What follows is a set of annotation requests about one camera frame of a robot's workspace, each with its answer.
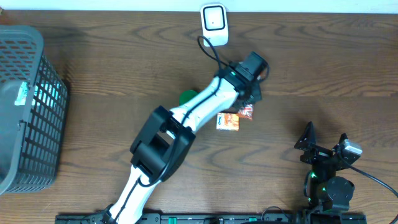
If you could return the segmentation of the orange chocolate bar wrapper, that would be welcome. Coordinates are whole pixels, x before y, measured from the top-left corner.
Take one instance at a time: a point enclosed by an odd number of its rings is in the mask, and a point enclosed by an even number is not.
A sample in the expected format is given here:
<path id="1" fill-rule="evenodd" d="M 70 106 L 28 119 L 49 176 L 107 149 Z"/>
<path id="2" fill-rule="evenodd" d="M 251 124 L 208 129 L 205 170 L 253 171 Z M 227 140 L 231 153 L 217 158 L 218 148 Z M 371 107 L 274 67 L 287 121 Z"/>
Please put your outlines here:
<path id="1" fill-rule="evenodd" d="M 253 104 L 248 104 L 248 105 L 243 106 L 238 111 L 237 115 L 240 118 L 252 120 L 253 119 L 253 111 L 254 111 Z"/>

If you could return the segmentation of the green lid jar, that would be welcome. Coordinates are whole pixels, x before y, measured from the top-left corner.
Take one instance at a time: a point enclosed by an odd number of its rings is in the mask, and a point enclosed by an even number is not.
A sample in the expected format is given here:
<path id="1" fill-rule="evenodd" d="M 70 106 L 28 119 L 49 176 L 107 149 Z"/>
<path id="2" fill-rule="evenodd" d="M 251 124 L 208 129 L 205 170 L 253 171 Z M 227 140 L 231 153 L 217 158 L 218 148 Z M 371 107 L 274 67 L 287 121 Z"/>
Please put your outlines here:
<path id="1" fill-rule="evenodd" d="M 198 95 L 198 92 L 195 90 L 186 90 L 184 91 L 179 98 L 179 105 L 184 105 L 185 103 L 192 100 L 194 97 Z"/>

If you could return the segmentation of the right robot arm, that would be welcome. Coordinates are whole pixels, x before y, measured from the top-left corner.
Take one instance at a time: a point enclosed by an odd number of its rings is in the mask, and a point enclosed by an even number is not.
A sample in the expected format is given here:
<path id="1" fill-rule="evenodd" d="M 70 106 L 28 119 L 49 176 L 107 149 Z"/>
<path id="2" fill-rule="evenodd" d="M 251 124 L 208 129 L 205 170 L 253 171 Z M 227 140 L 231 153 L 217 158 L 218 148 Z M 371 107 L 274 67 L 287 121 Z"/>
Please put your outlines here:
<path id="1" fill-rule="evenodd" d="M 294 148 L 303 151 L 300 161 L 311 165 L 303 187 L 304 196 L 309 199 L 309 208 L 303 212 L 304 219 L 310 222 L 315 215 L 340 216 L 347 212 L 354 184 L 336 175 L 337 171 L 347 168 L 338 150 L 317 145 L 311 121 L 307 123 Z"/>

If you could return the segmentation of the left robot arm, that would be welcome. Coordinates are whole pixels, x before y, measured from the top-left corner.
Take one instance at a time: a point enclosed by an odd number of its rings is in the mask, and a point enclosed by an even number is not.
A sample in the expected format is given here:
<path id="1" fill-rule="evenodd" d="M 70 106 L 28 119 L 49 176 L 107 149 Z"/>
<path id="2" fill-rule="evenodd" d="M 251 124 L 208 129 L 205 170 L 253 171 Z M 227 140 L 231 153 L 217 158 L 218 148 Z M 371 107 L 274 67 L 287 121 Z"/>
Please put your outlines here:
<path id="1" fill-rule="evenodd" d="M 202 126 L 224 110 L 261 99 L 260 75 L 267 69 L 265 62 L 231 63 L 191 100 L 171 110 L 156 108 L 131 145 L 127 184 L 103 221 L 136 223 L 154 189 L 180 167 Z"/>

